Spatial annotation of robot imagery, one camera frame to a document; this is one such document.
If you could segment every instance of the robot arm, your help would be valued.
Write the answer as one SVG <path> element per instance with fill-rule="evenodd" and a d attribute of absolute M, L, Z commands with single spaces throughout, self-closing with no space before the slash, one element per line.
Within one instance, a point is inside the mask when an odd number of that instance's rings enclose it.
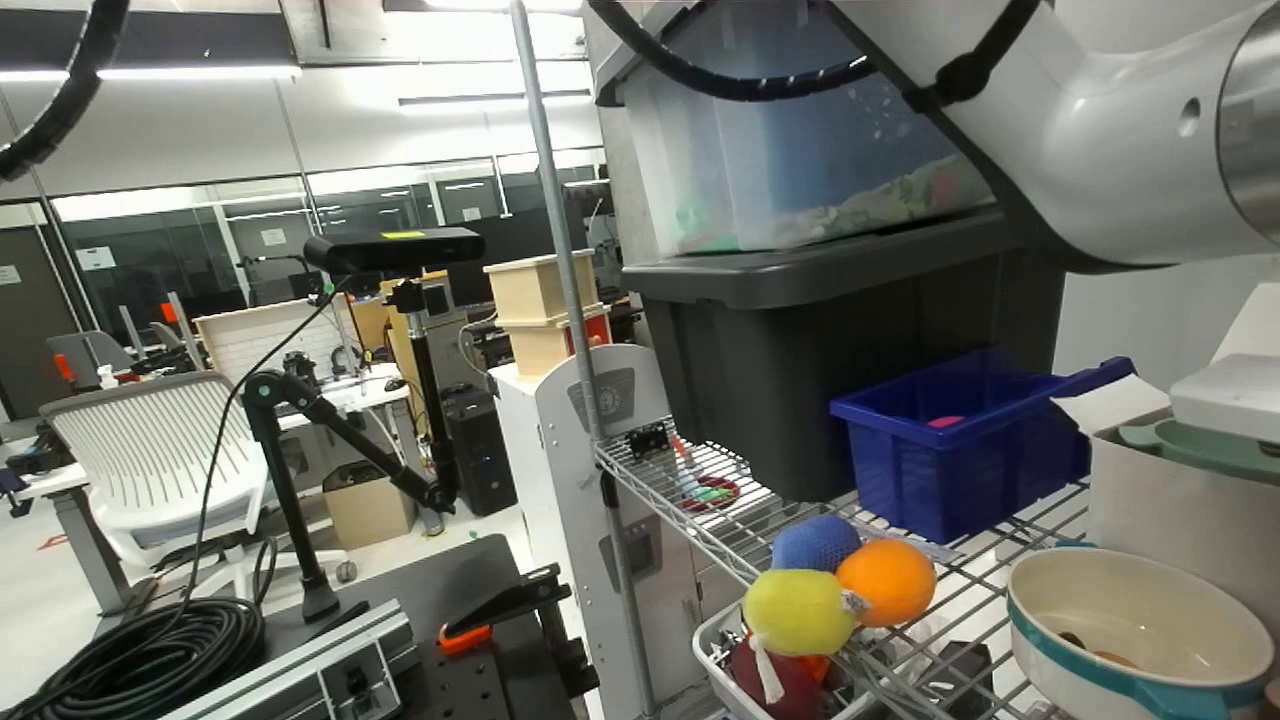
<path fill-rule="evenodd" d="M 831 0 L 894 80 L 935 74 L 1003 0 Z M 1280 5 L 1233 8 L 1150 53 L 1086 53 L 1040 5 L 970 100 L 933 110 L 1071 249 L 1178 264 L 1280 243 Z"/>

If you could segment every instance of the floor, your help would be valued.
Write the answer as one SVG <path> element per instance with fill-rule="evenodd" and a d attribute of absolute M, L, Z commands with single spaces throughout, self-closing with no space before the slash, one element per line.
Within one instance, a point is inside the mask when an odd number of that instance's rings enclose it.
<path fill-rule="evenodd" d="M 517 508 L 472 518 L 458 508 L 439 537 L 416 526 L 408 537 L 357 548 L 359 578 L 380 578 L 419 555 L 467 543 L 476 537 L 506 537 L 520 568 L 530 568 L 525 518 Z M 71 548 L 58 539 L 53 505 L 12 521 L 0 514 L 0 707 L 32 697 L 69 657 L 96 633 L 96 599 L 85 589 Z M 293 605 L 297 583 L 280 578 L 267 612 Z"/>

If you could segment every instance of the metal rack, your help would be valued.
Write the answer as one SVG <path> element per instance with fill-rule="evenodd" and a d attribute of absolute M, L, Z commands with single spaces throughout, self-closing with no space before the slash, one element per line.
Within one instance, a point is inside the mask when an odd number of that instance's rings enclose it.
<path fill-rule="evenodd" d="M 751 583 L 771 555 L 771 537 L 801 518 L 835 514 L 860 537 L 909 537 L 855 505 L 855 491 L 831 505 L 789 505 L 751 479 L 751 469 L 721 443 L 700 443 L 695 464 L 707 476 L 741 483 L 734 505 L 717 514 L 693 514 L 693 499 L 675 476 L 666 454 L 634 459 L 618 442 L 597 454 L 601 469 L 664 518 L 686 543 L 695 543 L 734 583 Z M 1019 518 L 960 537 L 953 543 L 926 543 L 909 537 L 939 565 L 933 612 L 890 633 L 860 633 L 841 657 L 843 684 L 831 693 L 835 717 L 926 717 L 948 720 L 948 703 L 978 702 L 982 717 L 1044 720 L 1053 703 L 1019 675 L 1006 650 L 1003 578 L 1027 548 L 1082 539 L 1086 483 L 1068 483 L 1054 496 L 1023 508 Z M 956 675 L 939 657 L 948 641 L 989 644 L 992 669 L 978 675 Z"/>

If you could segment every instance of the blue basket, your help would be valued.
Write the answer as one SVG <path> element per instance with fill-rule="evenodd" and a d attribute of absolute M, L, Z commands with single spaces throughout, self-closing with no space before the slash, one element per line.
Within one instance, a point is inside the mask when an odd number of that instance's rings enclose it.
<path fill-rule="evenodd" d="M 831 401 L 847 425 L 860 505 L 926 539 L 992 529 L 1086 471 L 1086 442 L 1046 396 L 1081 396 L 1130 372 L 1108 362 L 1077 377 L 1027 377 L 992 351 Z"/>

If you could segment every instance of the white bowl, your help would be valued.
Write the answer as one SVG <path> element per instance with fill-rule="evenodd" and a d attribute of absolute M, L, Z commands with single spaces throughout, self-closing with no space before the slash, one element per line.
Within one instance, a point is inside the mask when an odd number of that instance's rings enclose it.
<path fill-rule="evenodd" d="M 1274 651 L 1226 591 L 1104 548 L 1015 562 L 1006 615 L 1027 679 L 1081 720 L 1249 720 Z"/>

